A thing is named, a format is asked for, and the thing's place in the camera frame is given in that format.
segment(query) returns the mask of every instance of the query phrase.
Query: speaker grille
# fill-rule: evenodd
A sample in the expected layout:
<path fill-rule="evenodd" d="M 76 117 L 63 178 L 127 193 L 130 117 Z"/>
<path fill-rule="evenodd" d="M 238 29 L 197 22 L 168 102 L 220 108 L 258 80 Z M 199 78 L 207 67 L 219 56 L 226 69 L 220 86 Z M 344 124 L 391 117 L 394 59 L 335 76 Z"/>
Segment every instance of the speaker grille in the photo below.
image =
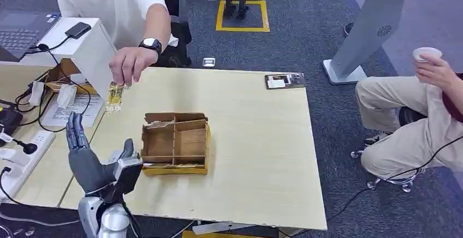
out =
<path fill-rule="evenodd" d="M 392 26 L 391 26 L 391 25 L 385 25 L 385 26 L 381 27 L 381 28 L 376 32 L 376 36 L 378 36 L 378 37 L 384 37 L 384 36 L 388 35 L 391 31 L 392 31 Z"/>

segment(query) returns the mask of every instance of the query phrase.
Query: person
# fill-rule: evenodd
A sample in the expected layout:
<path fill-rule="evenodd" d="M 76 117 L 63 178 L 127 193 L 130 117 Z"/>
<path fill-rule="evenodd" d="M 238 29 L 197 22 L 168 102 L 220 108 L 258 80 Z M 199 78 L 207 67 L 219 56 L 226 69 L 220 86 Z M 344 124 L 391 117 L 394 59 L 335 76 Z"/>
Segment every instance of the person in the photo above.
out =
<path fill-rule="evenodd" d="M 384 180 L 424 165 L 440 147 L 463 135 L 463 80 L 445 60 L 421 57 L 427 62 L 415 61 L 416 76 L 370 77 L 356 86 L 364 127 L 381 131 L 365 140 L 361 163 Z M 396 108 L 402 106 L 427 118 L 400 127 Z M 426 167 L 463 170 L 461 150 L 463 139 L 442 149 Z"/>
<path fill-rule="evenodd" d="M 141 72 L 156 63 L 178 39 L 170 29 L 164 0 L 57 0 L 64 17 L 100 18 L 118 49 L 110 62 L 114 81 L 138 82 Z"/>

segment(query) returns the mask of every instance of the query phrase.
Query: cardboard box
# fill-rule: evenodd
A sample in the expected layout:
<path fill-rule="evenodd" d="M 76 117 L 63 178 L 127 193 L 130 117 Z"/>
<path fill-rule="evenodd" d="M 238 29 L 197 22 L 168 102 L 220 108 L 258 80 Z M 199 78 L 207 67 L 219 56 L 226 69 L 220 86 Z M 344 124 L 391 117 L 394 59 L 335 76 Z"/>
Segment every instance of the cardboard box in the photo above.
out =
<path fill-rule="evenodd" d="M 74 63 L 70 59 L 63 59 L 61 60 L 60 66 L 56 66 L 48 72 L 48 79 L 46 82 L 47 87 L 52 89 L 54 92 L 60 92 L 61 84 L 59 83 L 59 81 L 66 80 L 66 77 L 64 76 L 63 72 L 66 73 L 66 75 L 68 76 L 70 76 L 71 74 L 80 73 L 79 69 L 74 65 Z M 97 91 L 95 91 L 92 85 L 83 84 L 80 86 L 87 89 L 91 95 L 98 95 Z M 87 92 L 79 86 L 77 86 L 76 94 L 87 95 Z"/>
<path fill-rule="evenodd" d="M 145 114 L 141 139 L 143 172 L 207 174 L 210 129 L 201 113 Z"/>

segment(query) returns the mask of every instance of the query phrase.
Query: khaki pants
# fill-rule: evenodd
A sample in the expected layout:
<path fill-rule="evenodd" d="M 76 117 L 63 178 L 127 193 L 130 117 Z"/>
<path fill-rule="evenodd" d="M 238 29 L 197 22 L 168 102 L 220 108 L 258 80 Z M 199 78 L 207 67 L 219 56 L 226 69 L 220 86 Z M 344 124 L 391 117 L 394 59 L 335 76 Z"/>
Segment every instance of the khaki pants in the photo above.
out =
<path fill-rule="evenodd" d="M 382 179 L 422 166 L 440 147 L 463 135 L 463 123 L 452 118 L 442 103 L 442 90 L 414 76 L 370 77 L 355 91 L 365 128 L 394 132 L 361 156 L 363 167 Z M 400 127 L 396 108 L 402 106 L 428 118 Z M 463 139 L 440 151 L 426 167 L 433 166 L 463 170 Z"/>

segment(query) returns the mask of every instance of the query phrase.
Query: laptop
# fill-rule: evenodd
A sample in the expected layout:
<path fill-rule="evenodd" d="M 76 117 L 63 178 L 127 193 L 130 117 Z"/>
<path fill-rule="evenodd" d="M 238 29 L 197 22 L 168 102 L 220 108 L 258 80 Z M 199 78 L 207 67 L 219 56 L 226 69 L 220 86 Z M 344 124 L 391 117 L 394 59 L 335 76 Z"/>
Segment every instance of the laptop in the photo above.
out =
<path fill-rule="evenodd" d="M 19 62 L 60 18 L 60 13 L 0 11 L 0 61 Z"/>

